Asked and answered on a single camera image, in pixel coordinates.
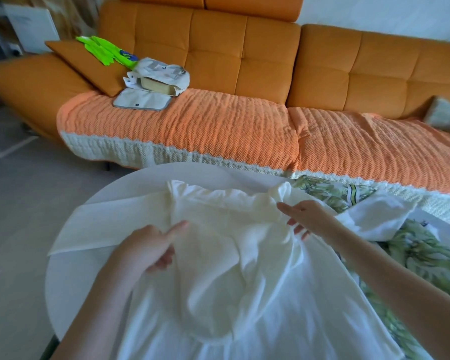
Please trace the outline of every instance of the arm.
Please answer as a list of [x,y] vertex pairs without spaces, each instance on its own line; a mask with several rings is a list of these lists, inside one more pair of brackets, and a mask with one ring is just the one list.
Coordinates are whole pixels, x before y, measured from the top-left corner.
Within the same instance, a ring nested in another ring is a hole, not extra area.
[[450,360],[450,296],[355,235],[319,203],[277,207],[291,217],[288,224],[299,223],[295,234],[306,228],[338,251],[434,359]]
[[183,221],[162,234],[156,227],[146,226],[127,237],[98,273],[51,360],[109,359],[135,283],[145,270],[164,270],[172,263],[172,242],[186,227]]

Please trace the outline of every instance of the orange sofa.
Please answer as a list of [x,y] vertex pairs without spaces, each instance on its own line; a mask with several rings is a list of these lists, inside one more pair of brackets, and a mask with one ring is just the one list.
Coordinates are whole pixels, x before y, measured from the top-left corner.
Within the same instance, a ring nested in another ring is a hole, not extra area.
[[0,98],[76,155],[143,168],[199,161],[366,184],[450,222],[450,43],[293,23],[303,0],[107,0],[98,35],[184,66],[163,111],[118,109],[127,69],[77,41],[0,63]]

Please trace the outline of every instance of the leaf print fabric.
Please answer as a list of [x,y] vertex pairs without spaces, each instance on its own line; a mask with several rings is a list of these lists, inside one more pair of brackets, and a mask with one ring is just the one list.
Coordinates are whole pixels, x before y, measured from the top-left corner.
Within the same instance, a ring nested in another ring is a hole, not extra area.
[[[375,192],[369,186],[347,185],[326,179],[303,175],[293,185],[325,202],[340,214]],[[406,219],[391,240],[377,242],[392,259],[429,283],[450,295],[450,248],[442,244],[427,228],[427,223]],[[400,346],[406,359],[432,359],[403,323],[372,292],[342,258],[342,263],[357,281],[392,338]]]

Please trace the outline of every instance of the gray pillow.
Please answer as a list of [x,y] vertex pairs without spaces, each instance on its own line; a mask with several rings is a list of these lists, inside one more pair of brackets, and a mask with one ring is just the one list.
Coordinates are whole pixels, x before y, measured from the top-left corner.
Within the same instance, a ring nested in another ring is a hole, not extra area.
[[439,130],[450,130],[450,102],[442,97],[435,97],[423,122]]

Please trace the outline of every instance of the hand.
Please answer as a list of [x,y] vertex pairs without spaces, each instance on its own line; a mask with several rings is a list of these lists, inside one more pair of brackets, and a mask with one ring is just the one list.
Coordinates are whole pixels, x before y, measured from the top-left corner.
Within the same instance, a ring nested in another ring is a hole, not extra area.
[[302,235],[304,240],[309,232],[322,237],[329,245],[338,237],[341,236],[345,226],[343,226],[335,217],[325,211],[324,207],[315,200],[303,200],[298,204],[289,206],[286,203],[278,202],[277,208],[290,219],[287,221],[288,225],[295,225],[293,232],[295,235],[306,229],[307,231]]
[[111,259],[117,258],[132,266],[130,270],[138,275],[144,271],[153,273],[165,270],[172,264],[175,254],[174,240],[182,236],[188,226],[188,221],[181,221],[165,233],[153,225],[135,230],[114,250]]

